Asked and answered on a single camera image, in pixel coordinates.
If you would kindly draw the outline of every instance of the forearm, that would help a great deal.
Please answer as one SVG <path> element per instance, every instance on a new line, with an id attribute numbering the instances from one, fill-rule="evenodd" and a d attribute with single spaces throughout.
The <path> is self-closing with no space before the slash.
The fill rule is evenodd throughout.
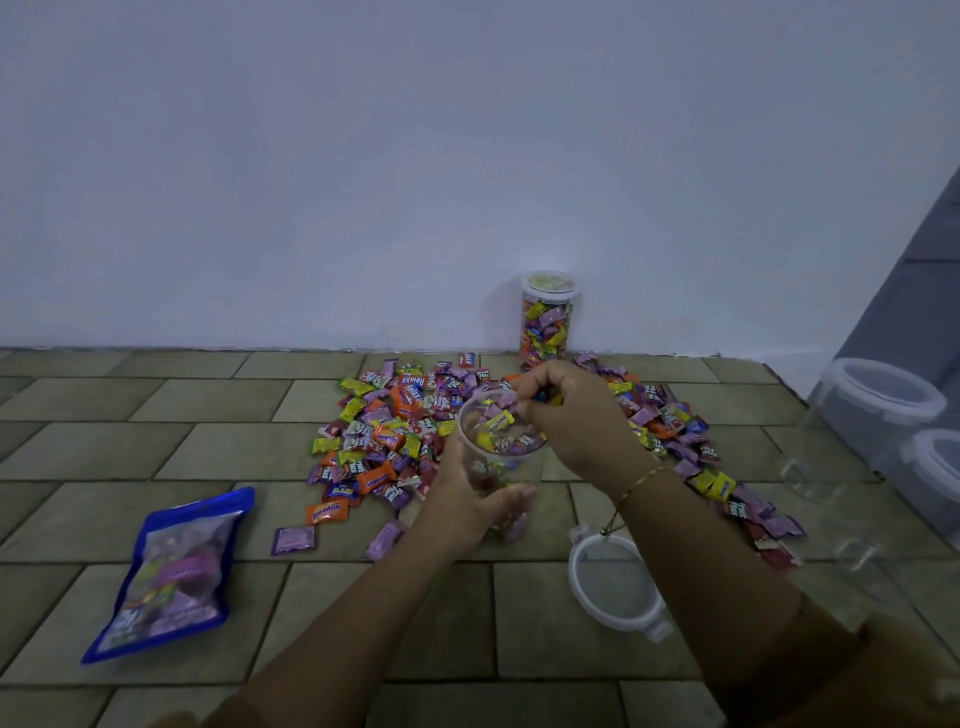
<path id="1" fill-rule="evenodd" d="M 600 486 L 614 503 L 650 470 L 645 452 L 632 456 Z M 620 513 L 707 680 L 751 677 L 800 609 L 797 588 L 672 473 L 650 477 Z"/>
<path id="2" fill-rule="evenodd" d="M 360 725 L 410 619 L 449 563 L 411 531 L 257 673 L 244 697 L 268 725 Z"/>

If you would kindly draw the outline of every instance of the white wall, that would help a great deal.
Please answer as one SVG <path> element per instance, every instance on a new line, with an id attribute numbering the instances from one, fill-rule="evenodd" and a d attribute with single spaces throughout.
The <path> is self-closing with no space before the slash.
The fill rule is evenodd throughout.
<path id="1" fill-rule="evenodd" d="M 952 0 L 0 11 L 0 345 L 750 356 L 801 391 L 960 163 Z"/>

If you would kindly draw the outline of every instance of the hand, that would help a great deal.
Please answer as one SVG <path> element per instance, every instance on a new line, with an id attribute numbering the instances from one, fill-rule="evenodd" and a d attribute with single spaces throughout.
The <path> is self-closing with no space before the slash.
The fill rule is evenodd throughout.
<path id="1" fill-rule="evenodd" d="M 462 435 L 455 431 L 446 438 L 440 470 L 410 536 L 423 538 L 453 562 L 473 551 L 492 525 L 526 510 L 536 494 L 535 486 L 514 483 L 478 496 L 467 481 Z"/>
<path id="2" fill-rule="evenodd" d="M 532 401 L 538 390 L 560 388 L 564 403 Z M 514 381 L 517 411 L 547 436 L 568 468 L 601 490 L 622 492 L 631 480 L 653 470 L 657 461 L 630 429 L 606 380 L 566 361 L 547 361 Z"/>

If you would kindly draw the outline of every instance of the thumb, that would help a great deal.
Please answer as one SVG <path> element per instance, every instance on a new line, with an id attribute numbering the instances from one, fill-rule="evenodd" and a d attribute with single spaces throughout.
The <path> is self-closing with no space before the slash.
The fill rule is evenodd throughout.
<path id="1" fill-rule="evenodd" d="M 536 495 L 536 485 L 514 483 L 482 498 L 480 510 L 490 519 L 490 523 L 501 523 L 512 514 L 524 510 Z"/>
<path id="2" fill-rule="evenodd" d="M 563 409 L 562 405 L 544 404 L 536 400 L 522 400 L 516 404 L 516 411 L 520 417 L 547 437 L 550 437 L 551 430 L 561 417 L 561 409 Z"/>

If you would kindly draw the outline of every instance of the tiled floor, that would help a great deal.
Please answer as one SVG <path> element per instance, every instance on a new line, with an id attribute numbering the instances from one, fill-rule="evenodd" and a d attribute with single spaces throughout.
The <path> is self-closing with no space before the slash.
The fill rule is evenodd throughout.
<path id="1" fill-rule="evenodd" d="M 419 355 L 432 363 L 453 355 Z M 367 502 L 319 528 L 316 551 L 271 559 L 275 528 L 314 499 L 307 444 L 335 417 L 339 376 L 378 367 L 350 352 L 0 352 L 0 713 L 10 725 L 142 725 L 205 715 L 369 566 L 391 512 Z M 804 406 L 748 361 L 611 355 L 663 382 L 711 424 L 724 470 L 810 534 L 795 583 L 838 618 L 887 611 L 960 655 L 960 561 Z M 487 354 L 494 376 L 515 354 Z M 785 453 L 813 458 L 829 501 L 780 482 Z M 404 639 L 371 726 L 713 726 L 679 632 L 660 644 L 610 631 L 566 582 L 567 533 L 610 506 L 550 453 L 529 533 L 484 543 L 435 585 Z M 230 621 L 152 652 L 80 667 L 104 625 L 143 517 L 244 485 L 257 506 L 238 539 Z M 850 574 L 851 534 L 883 549 Z"/>

